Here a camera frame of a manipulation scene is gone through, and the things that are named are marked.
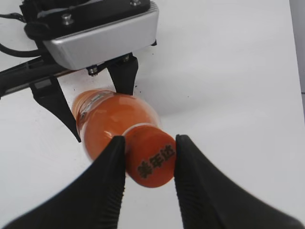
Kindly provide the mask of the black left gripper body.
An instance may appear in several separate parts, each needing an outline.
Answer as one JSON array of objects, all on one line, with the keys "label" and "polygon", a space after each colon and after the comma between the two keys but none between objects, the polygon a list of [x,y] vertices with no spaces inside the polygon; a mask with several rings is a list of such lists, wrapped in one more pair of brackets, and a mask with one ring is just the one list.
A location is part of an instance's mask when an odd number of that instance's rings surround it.
[{"label": "black left gripper body", "polygon": [[0,72],[1,97],[26,89],[30,83],[42,80],[49,75],[60,77],[74,72],[55,62],[45,62],[42,57],[38,56],[43,53],[43,50],[17,51],[1,45],[0,51],[14,57],[34,57],[33,60]]}]

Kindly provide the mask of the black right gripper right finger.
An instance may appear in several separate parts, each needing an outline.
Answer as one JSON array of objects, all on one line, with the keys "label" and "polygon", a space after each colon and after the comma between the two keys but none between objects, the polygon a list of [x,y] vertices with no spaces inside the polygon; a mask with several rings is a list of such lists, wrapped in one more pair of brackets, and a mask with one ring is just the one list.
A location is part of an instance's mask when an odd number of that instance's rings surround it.
[{"label": "black right gripper right finger", "polygon": [[234,183],[187,135],[176,136],[174,181],[185,229],[303,229]]}]

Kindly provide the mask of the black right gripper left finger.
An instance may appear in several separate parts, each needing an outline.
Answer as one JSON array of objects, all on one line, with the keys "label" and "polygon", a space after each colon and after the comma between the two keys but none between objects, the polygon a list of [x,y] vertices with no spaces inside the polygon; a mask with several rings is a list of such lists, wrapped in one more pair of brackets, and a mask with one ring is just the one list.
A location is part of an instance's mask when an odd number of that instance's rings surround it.
[{"label": "black right gripper left finger", "polygon": [[125,138],[115,136],[75,181],[7,229],[116,229],[125,186]]}]

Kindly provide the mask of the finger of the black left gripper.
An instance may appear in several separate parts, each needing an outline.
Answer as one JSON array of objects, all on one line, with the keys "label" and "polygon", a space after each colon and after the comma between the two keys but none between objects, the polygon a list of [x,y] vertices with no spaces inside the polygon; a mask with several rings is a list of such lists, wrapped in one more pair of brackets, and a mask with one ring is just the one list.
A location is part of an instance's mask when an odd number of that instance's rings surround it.
[{"label": "finger of the black left gripper", "polygon": [[76,120],[68,106],[67,100],[56,77],[48,77],[30,84],[34,100],[56,116],[80,143]]},{"label": "finger of the black left gripper", "polygon": [[133,95],[138,59],[135,56],[122,57],[110,60],[106,65],[116,92]]}]

